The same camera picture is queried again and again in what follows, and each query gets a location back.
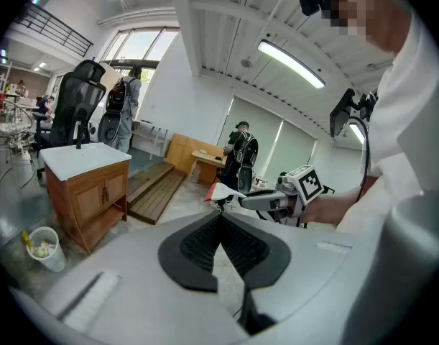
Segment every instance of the railing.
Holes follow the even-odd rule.
[[[28,3],[24,6],[15,22],[49,37],[51,40],[67,47],[80,56],[85,56],[93,44],[66,23],[61,22],[48,11],[33,3]]]

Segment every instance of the green roller blind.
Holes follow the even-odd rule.
[[[282,171],[289,172],[306,165],[314,144],[315,138],[284,121],[265,176],[269,181],[277,182]]]
[[[267,110],[236,97],[232,102],[226,123],[219,137],[219,147],[224,147],[229,139],[229,134],[236,132],[235,126],[240,121],[247,121],[249,123],[249,132],[254,135],[259,143],[254,171],[257,175],[261,175],[262,168],[275,142],[282,119]]]

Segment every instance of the black mesh chair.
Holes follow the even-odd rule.
[[[73,72],[63,76],[51,129],[42,126],[42,120],[47,118],[45,115],[33,113],[37,121],[34,146],[37,156],[38,152],[44,148],[74,144],[74,130],[77,122],[80,122],[83,130],[82,144],[90,142],[88,122],[106,93],[106,87],[99,83],[105,72],[106,70],[98,63],[84,60]],[[37,169],[38,178],[42,177],[42,171],[45,169]]]

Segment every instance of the black cap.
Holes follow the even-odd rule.
[[[238,129],[242,125],[244,125],[244,126],[249,128],[249,124],[246,121],[240,121],[235,127]]]

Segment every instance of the red tip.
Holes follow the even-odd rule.
[[[213,196],[213,193],[214,193],[214,188],[216,188],[216,183],[214,183],[211,186],[210,190],[208,191],[208,194],[205,197],[205,202],[211,201],[211,197]]]

